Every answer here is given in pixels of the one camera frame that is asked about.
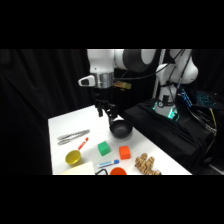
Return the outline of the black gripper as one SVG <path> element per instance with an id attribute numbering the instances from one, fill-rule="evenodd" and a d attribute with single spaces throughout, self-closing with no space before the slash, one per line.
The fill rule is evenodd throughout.
<path id="1" fill-rule="evenodd" d="M 97 107 L 99 117 L 103 116 L 103 109 L 107 110 L 109 124 L 112 125 L 114 120 L 117 118 L 117 107 L 112 103 L 113 99 L 113 88 L 106 89 L 94 89 L 95 95 L 95 106 Z"/>

